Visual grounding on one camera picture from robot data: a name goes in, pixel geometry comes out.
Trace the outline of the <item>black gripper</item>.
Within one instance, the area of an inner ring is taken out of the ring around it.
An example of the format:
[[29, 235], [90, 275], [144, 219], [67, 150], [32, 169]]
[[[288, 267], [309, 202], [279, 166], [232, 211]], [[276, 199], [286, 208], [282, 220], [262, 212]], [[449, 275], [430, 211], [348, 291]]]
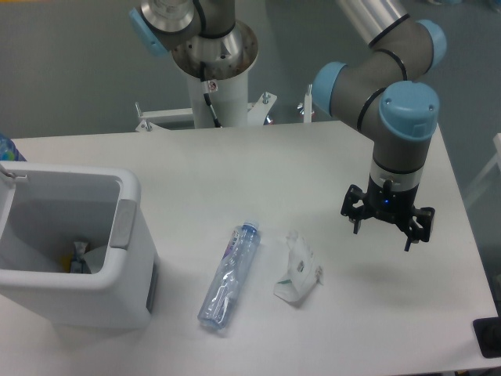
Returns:
[[397, 227], [407, 227], [404, 251], [409, 251], [411, 244], [430, 241], [434, 224], [434, 208], [414, 206], [418, 187], [415, 185], [410, 190], [393, 191], [369, 177], [366, 193], [354, 184], [349, 186], [341, 214], [353, 224], [353, 234], [359, 232], [363, 220], [372, 218]]

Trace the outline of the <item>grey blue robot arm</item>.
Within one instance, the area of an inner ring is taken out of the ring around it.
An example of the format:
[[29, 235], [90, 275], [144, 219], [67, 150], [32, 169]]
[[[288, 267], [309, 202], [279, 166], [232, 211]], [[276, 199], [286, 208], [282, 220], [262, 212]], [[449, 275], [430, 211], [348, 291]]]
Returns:
[[[446, 37], [436, 23], [413, 20], [398, 1], [339, 6], [372, 54], [357, 67], [322, 67], [312, 102], [373, 142], [368, 187], [350, 186], [341, 214], [354, 227], [375, 218], [397, 226], [407, 244], [427, 242], [434, 209], [414, 201], [440, 105], [420, 77], [443, 59]], [[247, 73], [258, 43], [237, 20], [234, 2], [143, 1], [129, 19], [151, 54], [171, 54], [187, 76], [196, 127], [252, 124], [256, 108], [248, 105]]]

